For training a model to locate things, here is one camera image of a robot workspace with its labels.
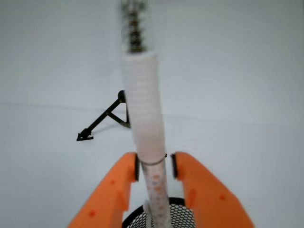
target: metal spring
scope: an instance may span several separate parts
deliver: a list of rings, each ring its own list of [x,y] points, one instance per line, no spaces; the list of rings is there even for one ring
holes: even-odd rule
[[[128,24],[128,51],[131,53],[144,52],[142,29],[140,28],[139,13],[145,7],[141,1],[133,0],[127,1],[122,5],[124,18],[127,19]]]

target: wire mesh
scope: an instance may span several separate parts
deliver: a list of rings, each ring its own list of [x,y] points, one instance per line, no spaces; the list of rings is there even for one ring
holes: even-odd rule
[[[169,200],[171,227],[195,228],[193,212],[185,206],[184,199],[170,198]],[[146,213],[142,207],[139,207],[123,222],[123,228],[146,228],[146,220]]]

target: white background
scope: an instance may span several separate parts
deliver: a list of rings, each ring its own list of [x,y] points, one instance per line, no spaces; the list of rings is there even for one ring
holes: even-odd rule
[[[257,227],[303,227],[302,0],[150,3],[168,153],[205,164]],[[1,227],[66,226],[135,149],[111,120],[93,141],[76,142],[122,88],[118,7],[1,2]],[[170,167],[169,194],[182,197]],[[141,177],[130,211],[145,194]]]

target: black tripod leg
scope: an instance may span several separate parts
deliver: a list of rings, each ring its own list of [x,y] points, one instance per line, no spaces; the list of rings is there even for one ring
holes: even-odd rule
[[[118,118],[116,115],[112,113],[112,111],[120,104],[120,103],[126,103],[124,91],[121,90],[118,93],[118,99],[107,109],[102,113],[88,128],[85,128],[81,133],[78,133],[77,141],[83,141],[83,140],[90,140],[94,139],[94,137],[89,137],[92,134],[92,130],[100,124],[107,116],[111,117],[113,120],[118,122],[120,125],[124,127],[130,128],[130,120],[129,120],[129,113],[127,108],[127,117],[126,122]]]
[[[118,105],[120,101],[117,99],[107,110],[104,111],[88,128],[85,128],[81,133],[78,133],[77,141],[90,140],[94,139],[94,137],[89,137],[92,134],[92,130],[102,122],[109,113],[111,113]]]

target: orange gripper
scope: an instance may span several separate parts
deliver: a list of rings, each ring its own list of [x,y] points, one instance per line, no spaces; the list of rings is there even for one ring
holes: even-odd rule
[[[175,153],[175,176],[182,181],[186,206],[197,228],[252,228],[238,199],[205,166],[184,152]]]
[[[68,228],[121,228],[129,208],[131,183],[136,181],[136,153],[126,153],[112,167]]]

